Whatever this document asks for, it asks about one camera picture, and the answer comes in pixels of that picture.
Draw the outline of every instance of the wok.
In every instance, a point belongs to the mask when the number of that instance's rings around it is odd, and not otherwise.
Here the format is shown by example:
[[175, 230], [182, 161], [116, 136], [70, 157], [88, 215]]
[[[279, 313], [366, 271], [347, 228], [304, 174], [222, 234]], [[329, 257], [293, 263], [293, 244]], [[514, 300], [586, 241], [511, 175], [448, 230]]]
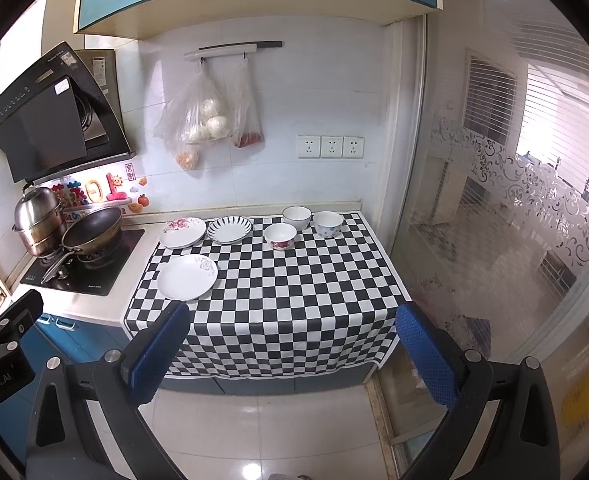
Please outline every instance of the wok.
[[118, 207], [108, 207], [93, 211], [70, 226], [62, 238], [65, 253], [50, 266], [41, 284], [52, 280], [72, 254], [93, 254], [109, 245], [121, 231], [122, 216]]

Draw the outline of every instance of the oval plate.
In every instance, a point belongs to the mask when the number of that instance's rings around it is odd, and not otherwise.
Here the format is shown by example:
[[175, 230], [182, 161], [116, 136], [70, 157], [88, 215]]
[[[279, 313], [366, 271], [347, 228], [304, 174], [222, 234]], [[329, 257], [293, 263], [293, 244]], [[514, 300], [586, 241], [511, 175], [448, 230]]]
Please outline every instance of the oval plate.
[[169, 300], [190, 301], [212, 288], [217, 266], [203, 254], [173, 258], [161, 268], [157, 288]]
[[180, 218], [168, 222], [159, 241], [169, 249], [185, 249], [201, 240], [206, 232], [206, 223], [201, 218]]
[[210, 222], [208, 237], [221, 245], [241, 242], [252, 231], [252, 222], [241, 216], [226, 216]]

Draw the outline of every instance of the pot handle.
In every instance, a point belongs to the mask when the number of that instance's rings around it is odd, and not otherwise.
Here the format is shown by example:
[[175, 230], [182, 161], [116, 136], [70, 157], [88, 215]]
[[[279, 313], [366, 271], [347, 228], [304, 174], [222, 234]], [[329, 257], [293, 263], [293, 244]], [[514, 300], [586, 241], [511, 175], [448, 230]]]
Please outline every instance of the pot handle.
[[63, 266], [65, 261], [70, 256], [72, 256], [72, 252], [63, 253], [63, 255], [58, 260], [56, 260], [55, 263], [52, 264], [52, 266], [50, 266], [50, 268], [47, 270], [47, 272], [41, 278], [41, 285], [43, 285], [45, 282], [49, 282], [50, 280], [52, 280], [53, 277], [56, 276], [57, 271], [59, 269], [61, 269], [61, 267]]

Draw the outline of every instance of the gas stove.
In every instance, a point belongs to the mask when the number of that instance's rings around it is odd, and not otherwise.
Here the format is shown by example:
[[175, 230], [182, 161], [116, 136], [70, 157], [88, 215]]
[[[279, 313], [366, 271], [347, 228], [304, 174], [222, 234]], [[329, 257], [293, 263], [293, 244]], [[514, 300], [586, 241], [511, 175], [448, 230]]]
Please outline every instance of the gas stove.
[[62, 272], [43, 285], [41, 278], [56, 256], [38, 258], [21, 278], [21, 283], [92, 296], [107, 296], [143, 233], [143, 229], [122, 231], [114, 244], [99, 253], [89, 256], [71, 254], [68, 262], [62, 267]]

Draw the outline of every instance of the white wall outlet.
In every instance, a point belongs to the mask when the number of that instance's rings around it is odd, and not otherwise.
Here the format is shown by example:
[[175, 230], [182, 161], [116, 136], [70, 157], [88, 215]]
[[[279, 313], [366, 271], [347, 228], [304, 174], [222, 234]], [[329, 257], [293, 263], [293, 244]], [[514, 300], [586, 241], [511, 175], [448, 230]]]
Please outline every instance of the white wall outlet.
[[321, 158], [341, 158], [343, 137], [321, 137]]
[[319, 158], [321, 153], [321, 137], [297, 137], [297, 157]]
[[364, 158], [364, 138], [344, 137], [343, 158]]

